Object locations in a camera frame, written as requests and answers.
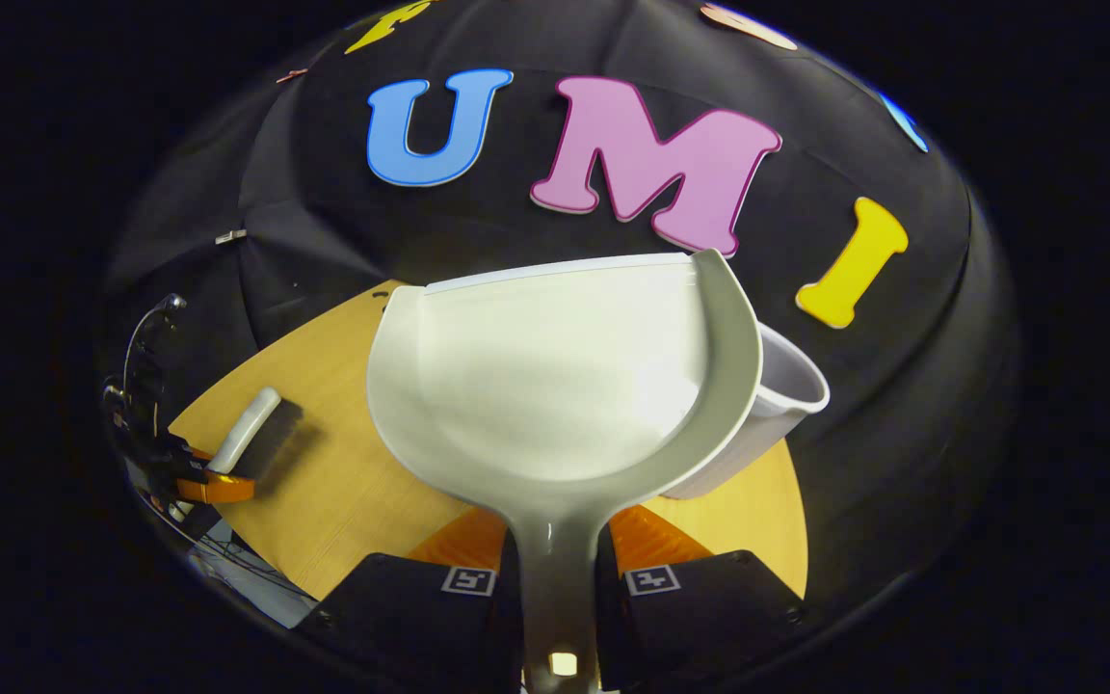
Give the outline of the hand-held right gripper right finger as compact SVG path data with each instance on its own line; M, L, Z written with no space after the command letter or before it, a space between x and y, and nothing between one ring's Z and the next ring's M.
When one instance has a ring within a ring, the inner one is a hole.
M803 640L809 608L751 550L714 554L643 506L601 540L602 688L698 688Z

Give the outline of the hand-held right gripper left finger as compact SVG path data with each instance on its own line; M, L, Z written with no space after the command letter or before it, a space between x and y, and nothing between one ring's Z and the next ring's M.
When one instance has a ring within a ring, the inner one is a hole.
M505 522L468 510L407 556L361 559L296 632L379 693L519 693L516 567Z

